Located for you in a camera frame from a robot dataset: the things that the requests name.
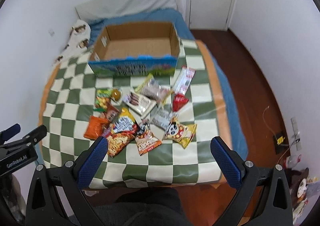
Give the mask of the brown small snack pack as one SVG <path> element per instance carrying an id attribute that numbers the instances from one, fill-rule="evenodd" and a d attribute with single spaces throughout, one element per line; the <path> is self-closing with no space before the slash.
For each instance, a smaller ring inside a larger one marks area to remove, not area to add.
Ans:
<path id="1" fill-rule="evenodd" d="M 113 105 L 107 103 L 106 108 L 100 113 L 99 118 L 107 119 L 109 122 L 112 122 L 118 114 L 119 110 Z"/>

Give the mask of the white red wafer pack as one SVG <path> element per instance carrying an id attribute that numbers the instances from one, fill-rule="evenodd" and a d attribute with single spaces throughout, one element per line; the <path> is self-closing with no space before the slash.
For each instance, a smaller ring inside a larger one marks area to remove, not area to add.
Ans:
<path id="1" fill-rule="evenodd" d="M 175 94 L 185 95 L 195 73 L 195 69 L 183 66 L 172 87 L 172 91 Z"/>

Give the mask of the orange panda biscuit pack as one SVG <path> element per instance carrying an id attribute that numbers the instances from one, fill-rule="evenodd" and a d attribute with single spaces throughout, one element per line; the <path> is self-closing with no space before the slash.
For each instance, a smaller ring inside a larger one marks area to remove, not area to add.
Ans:
<path id="1" fill-rule="evenodd" d="M 162 144 L 151 131 L 149 119 L 144 119 L 139 123 L 139 131 L 136 134 L 135 141 L 140 156 L 150 152 Z"/>

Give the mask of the cardboard milk box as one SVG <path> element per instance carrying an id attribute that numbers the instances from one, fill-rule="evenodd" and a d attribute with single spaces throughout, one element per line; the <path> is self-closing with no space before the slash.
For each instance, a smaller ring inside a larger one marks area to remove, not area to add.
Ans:
<path id="1" fill-rule="evenodd" d="M 170 22 L 109 25 L 96 39 L 88 65 L 99 78 L 172 76 L 180 40 Z"/>

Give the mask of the green candy ball bag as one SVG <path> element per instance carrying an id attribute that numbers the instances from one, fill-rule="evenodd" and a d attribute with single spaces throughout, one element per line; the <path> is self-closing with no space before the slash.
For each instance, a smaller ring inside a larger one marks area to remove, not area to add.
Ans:
<path id="1" fill-rule="evenodd" d="M 111 94 L 113 89 L 97 89 L 94 101 L 94 110 L 103 112 L 107 110 L 107 107 L 111 101 Z"/>

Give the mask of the clear dark snack pack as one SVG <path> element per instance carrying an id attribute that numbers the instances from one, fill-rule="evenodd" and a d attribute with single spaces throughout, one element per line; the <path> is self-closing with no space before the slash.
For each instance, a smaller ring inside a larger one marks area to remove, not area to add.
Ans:
<path id="1" fill-rule="evenodd" d="M 149 74 L 146 77 L 146 79 L 135 89 L 135 92 L 155 100 L 158 105 L 164 105 L 167 98 L 172 94 L 172 90 L 160 85 L 152 74 Z"/>

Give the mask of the orange snack bag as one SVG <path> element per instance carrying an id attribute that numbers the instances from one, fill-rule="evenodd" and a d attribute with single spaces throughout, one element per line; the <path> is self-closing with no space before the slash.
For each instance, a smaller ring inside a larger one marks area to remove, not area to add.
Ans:
<path id="1" fill-rule="evenodd" d="M 96 140 L 102 135 L 104 129 L 109 125 L 110 121 L 105 118 L 90 116 L 88 126 L 84 133 L 84 138 Z"/>

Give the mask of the yellow red instant noodle pack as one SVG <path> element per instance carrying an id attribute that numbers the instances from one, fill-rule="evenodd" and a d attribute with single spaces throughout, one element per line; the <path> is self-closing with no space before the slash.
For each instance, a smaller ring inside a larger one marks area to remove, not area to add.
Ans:
<path id="1" fill-rule="evenodd" d="M 128 143 L 135 139 L 140 127 L 127 108 L 122 108 L 114 122 L 104 129 L 107 139 L 107 155 L 115 157 Z"/>

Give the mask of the bear print long pillow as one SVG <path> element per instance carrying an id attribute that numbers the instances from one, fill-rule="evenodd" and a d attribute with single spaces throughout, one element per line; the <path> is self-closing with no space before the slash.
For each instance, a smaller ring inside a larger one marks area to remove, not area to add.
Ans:
<path id="1" fill-rule="evenodd" d="M 91 28 L 83 20 L 77 20 L 72 26 L 67 45 L 62 53 L 53 61 L 52 66 L 65 62 L 87 50 L 91 38 Z"/>

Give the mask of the red small candy pack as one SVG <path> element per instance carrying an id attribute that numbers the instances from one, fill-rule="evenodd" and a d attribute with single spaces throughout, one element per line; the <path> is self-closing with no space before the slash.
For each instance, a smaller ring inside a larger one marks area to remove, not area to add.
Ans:
<path id="1" fill-rule="evenodd" d="M 187 103 L 189 102 L 189 99 L 186 98 L 182 94 L 175 94 L 173 101 L 172 101 L 172 111 L 178 112 L 181 108 L 183 108 Z"/>

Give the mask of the white chocolate stick box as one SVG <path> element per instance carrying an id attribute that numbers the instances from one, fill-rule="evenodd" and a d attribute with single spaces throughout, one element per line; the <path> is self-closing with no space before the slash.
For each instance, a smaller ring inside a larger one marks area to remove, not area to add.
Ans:
<path id="1" fill-rule="evenodd" d="M 122 102 L 137 112 L 142 119 L 145 119 L 157 105 L 157 101 L 136 93 L 134 90 L 131 90 L 127 95 L 124 95 Z"/>

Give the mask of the silver grey snack pack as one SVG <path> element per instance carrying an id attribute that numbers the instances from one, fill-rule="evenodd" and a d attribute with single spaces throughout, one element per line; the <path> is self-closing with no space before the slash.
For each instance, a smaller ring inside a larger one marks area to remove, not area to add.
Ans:
<path id="1" fill-rule="evenodd" d="M 178 117 L 178 113 L 177 112 L 170 112 L 168 110 L 166 110 L 162 105 L 160 105 L 155 112 L 151 115 L 151 120 L 150 122 L 163 129 L 166 130 L 170 123 L 171 120 L 173 118 L 177 118 Z"/>

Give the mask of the floor clutter items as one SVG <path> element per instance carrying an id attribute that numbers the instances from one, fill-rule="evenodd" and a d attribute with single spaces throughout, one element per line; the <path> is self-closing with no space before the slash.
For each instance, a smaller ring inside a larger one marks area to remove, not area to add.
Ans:
<path id="1" fill-rule="evenodd" d="M 281 162 L 289 185 L 293 225 L 303 224 L 319 198 L 319 176 L 311 177 L 308 167 L 299 168 L 301 162 L 301 154 L 287 156 Z"/>

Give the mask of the braised egg pack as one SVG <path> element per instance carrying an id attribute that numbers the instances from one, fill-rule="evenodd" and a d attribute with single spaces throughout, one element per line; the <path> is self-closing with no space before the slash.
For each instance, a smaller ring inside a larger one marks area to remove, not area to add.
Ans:
<path id="1" fill-rule="evenodd" d="M 114 101 L 114 102 L 119 102 L 121 100 L 121 96 L 122 96 L 122 91 L 119 88 L 113 88 L 111 91 L 111 95 L 110 98 Z"/>

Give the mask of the yellow panda snack pack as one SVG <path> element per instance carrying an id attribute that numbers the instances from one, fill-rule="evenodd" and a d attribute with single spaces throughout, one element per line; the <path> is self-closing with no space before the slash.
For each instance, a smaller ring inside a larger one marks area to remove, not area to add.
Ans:
<path id="1" fill-rule="evenodd" d="M 173 117 L 164 133 L 163 139 L 173 140 L 186 149 L 193 140 L 196 129 L 196 124 L 184 125 L 180 123 L 176 117 Z"/>

